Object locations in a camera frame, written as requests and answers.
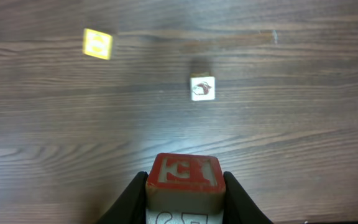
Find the bird picture blue-sided block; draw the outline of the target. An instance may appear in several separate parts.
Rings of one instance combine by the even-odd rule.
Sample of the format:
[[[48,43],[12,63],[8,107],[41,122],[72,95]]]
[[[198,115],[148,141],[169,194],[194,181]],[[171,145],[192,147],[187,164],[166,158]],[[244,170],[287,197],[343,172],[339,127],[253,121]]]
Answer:
[[[190,76],[192,101],[208,101],[215,99],[215,78],[209,73],[192,73]]]

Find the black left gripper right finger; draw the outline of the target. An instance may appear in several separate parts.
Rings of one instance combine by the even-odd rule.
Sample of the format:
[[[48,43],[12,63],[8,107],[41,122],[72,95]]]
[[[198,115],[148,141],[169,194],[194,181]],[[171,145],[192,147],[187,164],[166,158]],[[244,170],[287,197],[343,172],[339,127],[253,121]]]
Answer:
[[[223,177],[226,184],[223,224],[273,224],[231,172],[225,171]]]

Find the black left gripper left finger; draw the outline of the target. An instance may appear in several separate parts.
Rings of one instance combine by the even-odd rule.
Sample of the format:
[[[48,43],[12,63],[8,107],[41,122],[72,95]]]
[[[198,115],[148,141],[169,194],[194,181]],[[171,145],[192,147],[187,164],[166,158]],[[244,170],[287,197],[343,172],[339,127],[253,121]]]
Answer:
[[[148,173],[138,172],[96,224],[146,224],[145,183]]]

